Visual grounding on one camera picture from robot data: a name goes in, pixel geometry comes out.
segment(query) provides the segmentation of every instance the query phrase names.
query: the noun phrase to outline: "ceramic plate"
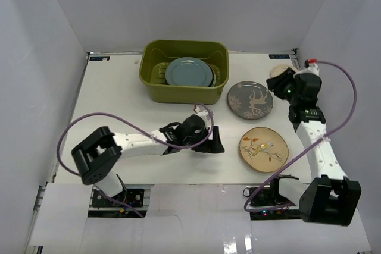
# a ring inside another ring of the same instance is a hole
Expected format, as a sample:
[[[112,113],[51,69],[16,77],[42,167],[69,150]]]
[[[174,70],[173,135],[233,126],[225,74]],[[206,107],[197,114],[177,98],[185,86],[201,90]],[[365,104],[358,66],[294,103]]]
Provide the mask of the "ceramic plate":
[[[167,67],[165,79],[172,86],[209,86],[213,72],[209,65],[200,59],[179,58]]]
[[[276,67],[272,68],[270,71],[270,77],[277,77],[280,74],[282,74],[287,68],[293,69],[296,73],[298,72],[298,69],[295,68],[292,65],[277,65]]]
[[[212,70],[212,74],[213,74],[213,79],[212,79],[212,82],[209,84],[209,87],[214,87],[216,85],[216,73],[214,72],[214,70],[212,68],[210,68]]]
[[[262,118],[273,109],[273,96],[263,85],[253,81],[235,84],[227,93],[232,111],[244,119]]]
[[[283,166],[289,150],[283,138],[274,130],[257,127],[248,131],[239,142],[239,153],[253,169],[272,173]]]

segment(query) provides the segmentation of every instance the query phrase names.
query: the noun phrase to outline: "plastic tub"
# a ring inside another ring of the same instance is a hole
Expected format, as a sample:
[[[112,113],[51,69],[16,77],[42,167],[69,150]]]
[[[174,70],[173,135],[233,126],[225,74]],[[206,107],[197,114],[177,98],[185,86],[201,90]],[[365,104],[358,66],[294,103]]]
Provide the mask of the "plastic tub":
[[[214,87],[170,86],[165,80],[165,69],[181,57],[199,58],[209,64],[216,74]],[[188,40],[156,40],[143,53],[139,77],[152,100],[178,104],[214,104],[221,96],[229,78],[229,54],[218,42]]]

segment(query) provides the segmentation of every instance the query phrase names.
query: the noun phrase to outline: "printed bird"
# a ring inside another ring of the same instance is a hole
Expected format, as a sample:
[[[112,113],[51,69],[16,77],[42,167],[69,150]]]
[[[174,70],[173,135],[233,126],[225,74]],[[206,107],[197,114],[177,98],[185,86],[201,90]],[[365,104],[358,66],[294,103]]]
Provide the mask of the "printed bird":
[[[255,148],[255,151],[253,153],[253,157],[256,154],[258,154],[259,152],[267,152],[272,146],[274,146],[272,144],[272,142],[267,142],[267,143],[260,144],[257,148]]]

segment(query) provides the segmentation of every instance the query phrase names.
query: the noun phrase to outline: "white enclosure wall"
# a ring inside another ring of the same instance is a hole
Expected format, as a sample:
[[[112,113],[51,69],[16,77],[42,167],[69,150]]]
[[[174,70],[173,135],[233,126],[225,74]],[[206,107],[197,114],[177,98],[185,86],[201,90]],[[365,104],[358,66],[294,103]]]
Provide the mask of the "white enclosure wall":
[[[57,0],[0,5],[0,252],[20,254],[86,54]]]
[[[361,183],[359,210],[370,246],[381,253],[381,0],[326,0],[301,45],[301,58],[338,62],[358,88],[357,111],[342,131],[332,136],[338,161]],[[351,85],[340,71],[321,66],[320,107],[329,127],[348,114]]]
[[[87,51],[155,39],[217,40],[231,50],[297,48],[324,0],[58,0]]]

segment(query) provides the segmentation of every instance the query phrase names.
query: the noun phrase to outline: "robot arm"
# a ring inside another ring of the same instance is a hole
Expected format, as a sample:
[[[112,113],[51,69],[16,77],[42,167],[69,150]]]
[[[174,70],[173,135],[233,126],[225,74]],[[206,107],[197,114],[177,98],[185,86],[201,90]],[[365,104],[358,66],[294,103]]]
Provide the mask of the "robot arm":
[[[289,119],[304,148],[327,133],[326,120],[316,107],[321,79],[318,66],[306,63],[306,69],[295,73],[286,70],[267,80],[268,88],[290,103]],[[305,222],[347,226],[351,223],[361,195],[357,181],[350,181],[333,153],[329,139],[324,139],[307,153],[313,181],[301,183],[291,176],[279,176],[272,186],[277,193],[299,207]]]
[[[211,118],[207,111],[196,110],[182,123],[170,123],[142,134],[112,133],[108,127],[100,127],[71,151],[77,169],[85,185],[94,184],[107,196],[114,197],[123,190],[123,182],[111,171],[123,158],[142,155],[168,155],[180,149],[158,143],[153,138],[176,146],[190,146],[204,139],[210,131]],[[213,128],[213,138],[192,148],[195,152],[223,153],[218,126]]]

